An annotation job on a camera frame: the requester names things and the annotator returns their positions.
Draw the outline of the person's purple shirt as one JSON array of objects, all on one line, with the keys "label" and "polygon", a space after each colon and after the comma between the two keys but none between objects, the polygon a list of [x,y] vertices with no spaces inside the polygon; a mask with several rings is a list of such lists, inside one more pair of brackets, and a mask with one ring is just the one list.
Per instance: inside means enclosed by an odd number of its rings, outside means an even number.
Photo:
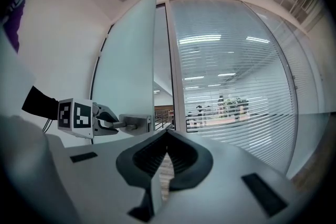
[{"label": "person's purple shirt", "polygon": [[19,51],[18,30],[26,0],[12,0],[2,19],[4,32],[16,52]]}]

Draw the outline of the black metal railing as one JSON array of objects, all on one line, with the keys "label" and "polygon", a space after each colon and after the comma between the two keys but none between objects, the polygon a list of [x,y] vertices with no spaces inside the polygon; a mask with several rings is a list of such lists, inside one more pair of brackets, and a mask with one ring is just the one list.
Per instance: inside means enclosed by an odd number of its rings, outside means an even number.
[{"label": "black metal railing", "polygon": [[154,114],[155,130],[162,130],[174,126],[173,110],[155,110]]}]

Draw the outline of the glass partition with blinds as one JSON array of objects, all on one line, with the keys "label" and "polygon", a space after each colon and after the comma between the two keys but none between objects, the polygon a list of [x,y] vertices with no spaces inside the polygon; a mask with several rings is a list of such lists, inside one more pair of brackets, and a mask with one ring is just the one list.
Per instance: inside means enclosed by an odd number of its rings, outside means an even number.
[{"label": "glass partition with blinds", "polygon": [[[308,35],[242,1],[172,0],[165,8],[176,128],[238,146],[297,176],[336,110]],[[177,44],[214,34],[221,40]]]}]

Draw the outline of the silver door lever handle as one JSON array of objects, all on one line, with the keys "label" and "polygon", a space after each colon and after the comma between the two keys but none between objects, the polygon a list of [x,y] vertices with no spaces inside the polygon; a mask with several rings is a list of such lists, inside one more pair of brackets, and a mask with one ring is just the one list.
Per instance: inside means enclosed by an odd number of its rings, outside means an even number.
[{"label": "silver door lever handle", "polygon": [[113,129],[132,135],[142,135],[152,131],[152,116],[147,114],[120,114],[119,120],[111,124]]}]

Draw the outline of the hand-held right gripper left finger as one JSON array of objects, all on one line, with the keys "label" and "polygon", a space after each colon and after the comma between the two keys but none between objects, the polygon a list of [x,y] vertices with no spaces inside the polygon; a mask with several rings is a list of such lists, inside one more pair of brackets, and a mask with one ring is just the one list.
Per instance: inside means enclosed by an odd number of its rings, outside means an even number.
[{"label": "hand-held right gripper left finger", "polygon": [[145,190],[130,186],[116,166],[120,153],[157,136],[144,134],[64,149],[62,179],[82,224],[166,224],[159,177],[154,176],[150,184],[154,216],[143,222],[129,215],[129,211],[141,205]]}]

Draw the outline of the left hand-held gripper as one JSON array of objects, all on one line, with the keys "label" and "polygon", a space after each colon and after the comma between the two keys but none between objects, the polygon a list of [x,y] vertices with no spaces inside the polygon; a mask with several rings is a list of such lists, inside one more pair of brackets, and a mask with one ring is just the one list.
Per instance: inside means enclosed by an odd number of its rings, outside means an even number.
[{"label": "left hand-held gripper", "polygon": [[79,138],[118,134],[117,129],[100,126],[99,120],[118,122],[117,116],[107,106],[92,100],[71,98],[58,103],[58,130]]}]

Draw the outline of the row of ceiling lights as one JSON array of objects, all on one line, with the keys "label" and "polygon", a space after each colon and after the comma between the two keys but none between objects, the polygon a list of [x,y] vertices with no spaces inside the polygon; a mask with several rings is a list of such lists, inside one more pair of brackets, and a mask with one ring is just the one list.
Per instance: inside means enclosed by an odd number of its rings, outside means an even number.
[{"label": "row of ceiling lights", "polygon": [[[178,45],[197,45],[199,43],[205,44],[206,42],[220,41],[221,35],[201,35],[194,36],[190,38],[184,38],[177,41]],[[159,56],[168,56],[167,59],[159,60],[158,58],[154,61],[154,84],[159,90],[154,90],[154,94],[158,94],[160,91],[165,92],[168,95],[172,95],[171,86],[171,63],[170,63],[170,53],[160,52]]]}]

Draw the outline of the person's left forearm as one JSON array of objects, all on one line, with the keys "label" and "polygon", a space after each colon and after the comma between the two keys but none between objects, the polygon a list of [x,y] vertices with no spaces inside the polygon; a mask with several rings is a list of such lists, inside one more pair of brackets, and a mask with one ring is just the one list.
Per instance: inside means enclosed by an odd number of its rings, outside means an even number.
[{"label": "person's left forearm", "polygon": [[33,86],[25,99],[22,110],[35,116],[57,120],[58,106],[59,101],[46,96]]}]

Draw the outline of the frosted glass door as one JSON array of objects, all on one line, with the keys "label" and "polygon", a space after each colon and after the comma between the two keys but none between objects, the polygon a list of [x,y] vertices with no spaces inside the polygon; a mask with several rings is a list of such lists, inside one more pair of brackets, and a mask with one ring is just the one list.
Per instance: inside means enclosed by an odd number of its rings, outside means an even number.
[{"label": "frosted glass door", "polygon": [[93,80],[92,100],[116,116],[154,114],[156,0],[140,0],[111,28]]}]

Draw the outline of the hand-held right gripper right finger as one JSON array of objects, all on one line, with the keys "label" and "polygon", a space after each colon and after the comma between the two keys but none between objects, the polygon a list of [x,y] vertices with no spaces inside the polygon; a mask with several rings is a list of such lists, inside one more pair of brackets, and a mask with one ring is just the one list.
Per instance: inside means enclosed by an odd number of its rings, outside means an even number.
[{"label": "hand-held right gripper right finger", "polygon": [[[157,224],[292,224],[307,205],[310,194],[297,191],[282,173],[246,150],[197,134],[185,138],[205,147],[213,167],[195,188],[173,191],[157,213]],[[243,177],[255,174],[285,206],[267,214]]]}]

